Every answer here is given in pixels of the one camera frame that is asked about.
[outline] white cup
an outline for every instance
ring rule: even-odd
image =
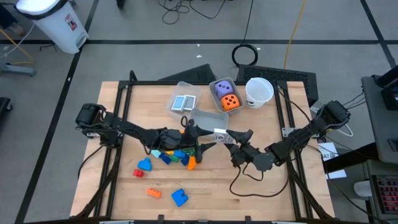
[[[274,87],[264,78],[251,78],[246,83],[246,104],[260,108],[274,97]]]

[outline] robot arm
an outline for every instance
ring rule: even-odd
[[[265,152],[259,152],[259,148],[250,145],[253,131],[245,133],[227,130],[226,132],[240,143],[225,144],[231,153],[233,166],[240,166],[244,162],[252,162],[257,170],[271,170],[272,165],[281,166],[294,149],[303,149],[314,134],[325,134],[328,129],[339,129],[348,121],[351,114],[338,101],[331,101],[319,109],[315,118],[301,129],[296,129],[280,142],[273,143],[265,148]]]
[[[202,154],[216,143],[198,143],[198,137],[213,134],[194,126],[194,121],[187,121],[184,130],[177,129],[145,129],[116,116],[114,113],[106,112],[102,105],[84,104],[75,120],[77,128],[84,135],[91,133],[99,134],[100,144],[108,147],[117,147],[118,138],[122,134],[134,137],[150,149],[161,149],[172,151],[176,149],[195,148],[195,159],[197,163],[202,160]]]

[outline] paper sheet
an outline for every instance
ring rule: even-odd
[[[324,161],[327,161],[334,157],[338,157],[336,147],[332,142],[319,143],[318,145],[319,145],[319,150],[322,153],[322,158]],[[329,173],[329,176],[330,176],[330,179],[337,179],[337,178],[347,177],[347,174],[344,170],[338,170],[338,171]]]

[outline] concrete floor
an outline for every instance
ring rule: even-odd
[[[76,13],[84,24],[93,3],[79,0]],[[395,0],[367,0],[382,36],[398,39],[398,2]],[[199,11],[213,15],[221,0],[194,1]],[[162,23],[164,10],[155,0],[127,1],[123,11],[115,1],[99,0],[90,25],[90,40],[155,40],[153,44],[85,45],[71,80],[70,89],[57,123],[49,153],[39,183],[32,198],[26,222],[67,218],[75,193],[76,173],[87,140],[75,130],[75,116],[83,103],[96,102],[101,82],[125,80],[134,70],[139,80],[158,80],[162,77],[209,63],[219,77],[236,78],[238,69],[231,61],[236,44],[229,40],[242,39],[246,28],[249,0],[227,1],[216,19],[206,19],[194,11],[180,15],[174,25]],[[301,1],[255,0],[247,39],[289,39],[299,14]],[[31,22],[13,12],[21,24],[29,29]],[[175,14],[166,19],[171,21]],[[48,40],[38,28],[28,40]],[[165,44],[161,40],[221,40],[225,44]],[[377,40],[361,1],[308,0],[297,29],[297,40]],[[4,47],[0,45],[0,55]],[[46,48],[43,44],[22,44],[35,58],[38,73],[34,78],[1,74],[0,96],[12,99],[14,110],[5,120],[0,134],[0,223],[15,222],[32,171],[55,107],[70,71],[73,55]],[[259,51],[257,65],[282,68],[285,44],[255,44]],[[398,58],[398,45],[388,45]],[[244,49],[237,55],[241,63],[250,62],[252,55]],[[18,51],[2,62],[25,61]],[[360,78],[383,74],[391,67],[381,44],[336,42],[329,44],[294,44],[290,48],[287,68],[317,74],[320,102],[346,101],[361,92]],[[340,133],[330,136],[349,147],[357,148],[373,142],[373,133],[366,105],[351,110],[349,126],[354,137]],[[347,170],[348,178],[336,180],[342,190],[352,193],[353,180],[362,178],[360,168]],[[362,221],[366,215],[355,209],[338,192],[330,188],[336,216],[342,220]],[[364,202],[354,199],[364,207]]]

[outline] orange lego brick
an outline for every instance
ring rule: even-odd
[[[161,192],[154,190],[154,189],[147,189],[147,194],[149,194],[150,196],[153,196],[155,198],[160,198],[160,196],[162,195]]]
[[[196,164],[197,164],[197,160],[195,159],[195,156],[189,157],[188,169],[195,168]]]

